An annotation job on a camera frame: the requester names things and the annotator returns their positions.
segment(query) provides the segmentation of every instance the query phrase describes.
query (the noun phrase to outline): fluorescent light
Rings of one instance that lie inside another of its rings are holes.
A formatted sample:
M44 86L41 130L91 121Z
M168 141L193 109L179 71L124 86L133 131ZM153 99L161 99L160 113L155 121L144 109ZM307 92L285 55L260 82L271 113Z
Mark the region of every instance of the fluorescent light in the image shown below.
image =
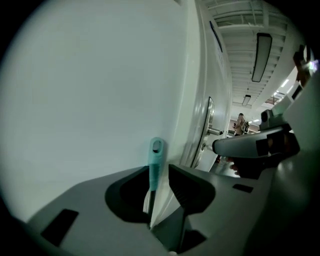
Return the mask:
M285 85L286 85L288 82L289 82L289 79L285 80L285 81L283 82L283 84L281 85L281 87L285 87Z
M250 95L245 95L243 102L242 102L242 106L248 105L248 102L250 101L250 99L251 99Z
M256 34L256 52L255 63L252 74L252 82L260 82L265 72L270 50L272 44L272 37L269 34L257 33Z
M287 94L291 91L292 87L294 87L293 85L290 87L290 89L286 92Z

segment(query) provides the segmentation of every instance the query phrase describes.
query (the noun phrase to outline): teal handle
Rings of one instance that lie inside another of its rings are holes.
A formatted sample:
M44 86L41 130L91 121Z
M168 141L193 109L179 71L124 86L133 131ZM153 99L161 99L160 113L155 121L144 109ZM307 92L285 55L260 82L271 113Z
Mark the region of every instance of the teal handle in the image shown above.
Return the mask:
M149 183L150 190L156 191L160 172L163 167L164 140L154 137L150 141L148 165L149 165Z

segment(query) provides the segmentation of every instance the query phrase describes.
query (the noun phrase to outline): ceiling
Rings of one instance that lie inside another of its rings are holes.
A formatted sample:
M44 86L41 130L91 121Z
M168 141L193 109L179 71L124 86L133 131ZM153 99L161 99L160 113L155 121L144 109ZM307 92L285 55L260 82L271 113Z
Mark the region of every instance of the ceiling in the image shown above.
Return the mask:
M238 118L239 113L246 115L246 112L247 120L258 119L262 104L293 70L292 57L301 40L292 43L297 35L293 35L290 20L274 6L261 0L202 1L216 21L228 53L232 73L231 116ZM270 34L272 45L261 81L252 82L259 32ZM246 94L251 95L251 99L243 107Z

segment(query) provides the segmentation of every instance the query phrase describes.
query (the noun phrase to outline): person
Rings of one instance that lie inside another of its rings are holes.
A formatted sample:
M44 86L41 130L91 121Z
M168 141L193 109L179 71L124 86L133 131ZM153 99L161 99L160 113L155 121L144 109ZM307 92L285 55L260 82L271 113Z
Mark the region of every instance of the person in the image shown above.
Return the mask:
M235 127L234 127L234 130L235 130L234 136L240 136L244 133L243 126L245 122L246 120L245 120L244 114L240 113L238 116L237 123L235 124Z

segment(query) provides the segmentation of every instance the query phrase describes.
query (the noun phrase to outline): ceiling light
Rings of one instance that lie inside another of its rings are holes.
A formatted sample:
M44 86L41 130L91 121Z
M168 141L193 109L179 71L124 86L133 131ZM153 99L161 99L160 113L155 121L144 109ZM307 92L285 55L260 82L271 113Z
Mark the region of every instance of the ceiling light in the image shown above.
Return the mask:
M294 87L293 85L290 87L290 89L286 92L287 94L291 91L292 87Z
M272 37L269 34L257 33L256 34L256 53L254 70L252 74L252 82L260 82L265 72L270 50L272 44Z
M250 95L245 95L243 102L242 102L242 106L248 105L248 102L250 101L250 99L251 99Z
M285 81L283 82L283 84L281 85L281 87L285 87L285 85L286 85L288 82L289 82L289 79L285 80Z

